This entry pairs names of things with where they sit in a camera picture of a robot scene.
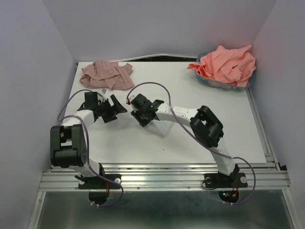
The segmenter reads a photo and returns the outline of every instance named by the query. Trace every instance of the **table surface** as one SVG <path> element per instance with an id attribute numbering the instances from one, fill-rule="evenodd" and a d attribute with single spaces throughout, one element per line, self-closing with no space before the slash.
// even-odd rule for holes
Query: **table surface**
<path id="1" fill-rule="evenodd" d="M 91 62 L 80 62 L 71 95 L 85 87 L 80 83 L 82 68 Z M 232 156 L 250 163 L 265 163 L 264 150 L 255 125 L 246 92 L 224 91 L 200 84 L 195 73 L 187 70 L 189 62 L 130 62 L 135 85 L 153 81 L 163 84 L 172 96 L 174 106 L 199 108 L 208 106 L 224 125 L 224 140 Z M 91 159 L 99 163 L 214 163 L 210 152 L 195 142 L 178 124 L 173 124 L 165 137 L 142 128 L 131 116 L 131 106 L 125 103 L 127 91 L 110 91 L 128 113 L 104 123 L 99 118 L 89 127 Z M 151 101 L 168 101 L 163 88 L 142 85 L 132 94 L 142 93 Z M 69 103 L 65 115 L 73 115 L 84 101 L 83 92 Z"/>

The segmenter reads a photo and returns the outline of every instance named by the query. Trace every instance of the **gray wall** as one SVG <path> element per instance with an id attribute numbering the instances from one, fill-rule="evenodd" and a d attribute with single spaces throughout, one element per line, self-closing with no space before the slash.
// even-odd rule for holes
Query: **gray wall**
<path id="1" fill-rule="evenodd" d="M 43 0 L 77 61 L 251 44 L 275 0 Z"/>
<path id="2" fill-rule="evenodd" d="M 305 226 L 305 1 L 278 0 L 254 42 L 254 96 Z"/>
<path id="3" fill-rule="evenodd" d="M 0 5 L 0 228 L 27 228 L 75 64 L 41 0 Z"/>

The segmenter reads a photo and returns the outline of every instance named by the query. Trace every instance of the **folded cloth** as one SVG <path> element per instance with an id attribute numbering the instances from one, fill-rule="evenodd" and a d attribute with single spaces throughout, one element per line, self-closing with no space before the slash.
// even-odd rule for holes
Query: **folded cloth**
<path id="1" fill-rule="evenodd" d="M 119 66 L 118 62 L 97 60 L 82 68 L 80 82 L 89 88 L 109 87 L 111 90 L 126 90 L 134 86 L 130 74 L 132 65 Z"/>
<path id="2" fill-rule="evenodd" d="M 255 58 L 250 54 L 252 45 L 241 49 L 217 50 L 200 58 L 200 63 L 192 63 L 188 69 L 196 71 L 204 78 L 246 87 L 255 70 Z"/>

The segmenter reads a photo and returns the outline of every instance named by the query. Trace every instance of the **dusty pink cloth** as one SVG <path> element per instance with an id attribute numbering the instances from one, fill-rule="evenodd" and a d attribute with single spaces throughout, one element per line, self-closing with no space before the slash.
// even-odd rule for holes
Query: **dusty pink cloth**
<path id="1" fill-rule="evenodd" d="M 190 64 L 188 69 L 204 78 L 246 87 L 255 70 L 255 58 L 250 54 L 251 49 L 252 45 L 231 50 L 220 45 L 216 51 L 203 56 L 200 63 Z"/>
<path id="2" fill-rule="evenodd" d="M 82 68 L 80 82 L 89 88 L 109 87 L 111 90 L 126 90 L 134 86 L 130 74 L 132 65 L 120 67 L 118 62 L 97 60 Z"/>

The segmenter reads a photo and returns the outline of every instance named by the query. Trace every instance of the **mauve towel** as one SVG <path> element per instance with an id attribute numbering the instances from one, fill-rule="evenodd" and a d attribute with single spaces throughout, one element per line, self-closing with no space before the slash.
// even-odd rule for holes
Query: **mauve towel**
<path id="1" fill-rule="evenodd" d="M 200 58 L 200 63 L 190 64 L 188 69 L 204 78 L 246 87 L 255 70 L 251 49 L 252 45 L 231 50 L 220 45 L 216 51 Z"/>
<path id="2" fill-rule="evenodd" d="M 119 66 L 118 62 L 97 60 L 82 68 L 82 85 L 88 88 L 109 87 L 110 90 L 126 90 L 134 86 L 130 74 L 132 65 Z"/>

